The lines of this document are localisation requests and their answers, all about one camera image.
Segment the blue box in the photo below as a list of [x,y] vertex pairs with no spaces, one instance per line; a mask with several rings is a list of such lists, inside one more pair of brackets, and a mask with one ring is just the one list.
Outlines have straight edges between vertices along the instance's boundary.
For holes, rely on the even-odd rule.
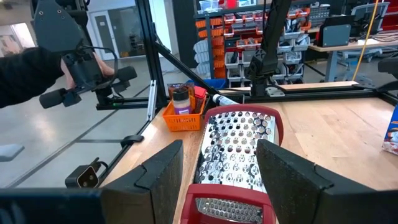
[[388,126],[382,148],[388,152],[398,155],[398,105],[392,113],[390,125]]
[[[225,88],[226,86],[226,80],[225,79],[209,79],[209,80],[203,80],[205,83],[207,83],[209,86],[215,88],[216,90],[220,90]],[[198,86],[197,83],[195,83],[193,80],[187,81],[187,83],[194,83],[196,86]]]

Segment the purple label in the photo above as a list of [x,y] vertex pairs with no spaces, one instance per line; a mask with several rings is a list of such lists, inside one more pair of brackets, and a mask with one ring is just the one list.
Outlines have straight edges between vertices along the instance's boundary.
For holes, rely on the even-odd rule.
[[190,114],[191,113],[191,106],[187,106],[184,108],[174,108],[175,114]]

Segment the yellow cable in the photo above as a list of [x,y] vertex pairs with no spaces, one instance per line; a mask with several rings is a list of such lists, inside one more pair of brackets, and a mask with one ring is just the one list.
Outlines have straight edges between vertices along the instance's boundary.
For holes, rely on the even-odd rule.
[[363,55],[365,53],[366,44],[368,43],[368,39],[369,39],[369,36],[371,34],[371,29],[372,29],[372,26],[373,26],[373,20],[374,20],[374,17],[376,16],[376,11],[377,11],[377,5],[378,4],[379,4],[379,0],[376,0],[376,2],[374,4],[374,9],[373,9],[373,16],[372,16],[372,19],[371,19],[371,23],[369,24],[368,33],[366,34],[365,44],[363,45],[361,56],[359,57],[359,61],[358,61],[358,64],[356,66],[356,69],[355,69],[353,81],[355,81],[356,74],[358,73],[359,66],[361,65],[362,58],[363,58]]

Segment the black clamp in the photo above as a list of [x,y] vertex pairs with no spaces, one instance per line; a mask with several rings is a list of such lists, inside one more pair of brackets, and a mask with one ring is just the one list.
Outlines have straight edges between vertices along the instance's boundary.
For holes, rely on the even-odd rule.
[[143,136],[138,136],[138,135],[132,135],[132,136],[126,136],[121,142],[120,145],[122,148],[125,146],[131,146],[135,142],[142,142],[144,140]]

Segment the jar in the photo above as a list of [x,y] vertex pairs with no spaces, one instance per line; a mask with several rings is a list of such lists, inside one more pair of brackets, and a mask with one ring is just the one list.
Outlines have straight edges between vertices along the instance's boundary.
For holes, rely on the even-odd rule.
[[186,88],[178,88],[173,90],[173,106],[175,114],[190,114],[191,101],[189,92]]

